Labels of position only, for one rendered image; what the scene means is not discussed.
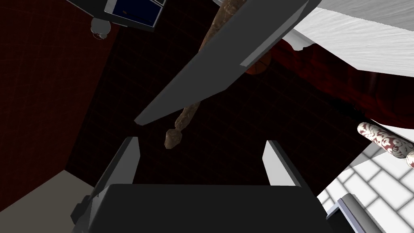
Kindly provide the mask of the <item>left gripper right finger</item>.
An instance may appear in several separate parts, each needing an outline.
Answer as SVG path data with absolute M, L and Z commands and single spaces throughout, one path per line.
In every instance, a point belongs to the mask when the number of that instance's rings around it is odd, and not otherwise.
M 271 186 L 306 187 L 300 172 L 277 141 L 266 141 L 262 161 Z

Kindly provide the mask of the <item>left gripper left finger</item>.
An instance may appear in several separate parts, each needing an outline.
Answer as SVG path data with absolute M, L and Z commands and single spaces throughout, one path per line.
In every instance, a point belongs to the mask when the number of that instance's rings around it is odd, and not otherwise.
M 111 184 L 132 184 L 140 159 L 138 137 L 126 137 L 92 191 L 98 195 Z

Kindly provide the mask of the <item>white round lamp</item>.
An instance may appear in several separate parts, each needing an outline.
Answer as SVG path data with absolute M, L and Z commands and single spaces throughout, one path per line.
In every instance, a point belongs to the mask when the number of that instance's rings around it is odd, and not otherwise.
M 111 24 L 109 21 L 98 18 L 93 18 L 91 20 L 91 32 L 94 38 L 98 40 L 106 39 L 110 31 Z

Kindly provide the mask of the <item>brown carved post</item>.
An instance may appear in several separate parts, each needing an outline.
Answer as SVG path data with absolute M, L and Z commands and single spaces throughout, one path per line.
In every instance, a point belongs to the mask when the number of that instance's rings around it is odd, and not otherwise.
M 211 26 L 206 33 L 203 42 L 200 46 L 201 49 L 209 42 L 209 40 L 224 26 L 226 22 L 244 5 L 247 0 L 224 0 L 220 5 L 220 8 L 215 15 Z M 195 115 L 200 102 L 194 103 L 183 109 L 182 113 L 177 117 L 175 121 L 175 128 L 169 129 L 165 136 L 165 148 L 172 149 L 180 143 L 182 140 L 182 130 L 184 130 Z

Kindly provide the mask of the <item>grey flat panel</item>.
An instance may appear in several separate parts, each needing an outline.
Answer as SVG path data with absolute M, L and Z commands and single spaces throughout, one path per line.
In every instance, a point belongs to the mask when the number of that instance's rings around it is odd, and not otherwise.
M 227 89 L 322 0 L 247 0 L 135 122 L 145 125 Z

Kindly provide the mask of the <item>blue screen in dark frame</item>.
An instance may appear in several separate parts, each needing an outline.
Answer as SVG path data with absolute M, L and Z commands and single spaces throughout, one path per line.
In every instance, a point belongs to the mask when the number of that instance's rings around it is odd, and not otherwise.
M 167 0 L 67 0 L 96 19 L 153 32 Z

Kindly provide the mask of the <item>orange ball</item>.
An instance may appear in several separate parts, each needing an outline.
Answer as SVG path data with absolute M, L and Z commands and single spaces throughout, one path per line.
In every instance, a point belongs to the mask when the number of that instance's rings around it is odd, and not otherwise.
M 250 75 L 257 75 L 264 72 L 268 66 L 270 65 L 272 60 L 272 56 L 270 52 L 265 53 L 260 57 L 260 59 L 254 63 L 249 69 L 245 71 L 245 73 Z

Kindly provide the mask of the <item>red and white patterned roll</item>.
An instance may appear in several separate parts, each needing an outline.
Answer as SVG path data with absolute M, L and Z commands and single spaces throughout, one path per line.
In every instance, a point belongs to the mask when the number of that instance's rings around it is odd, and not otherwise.
M 412 143 L 367 122 L 360 123 L 357 131 L 389 154 L 399 159 L 405 159 L 406 163 L 414 169 L 414 145 Z

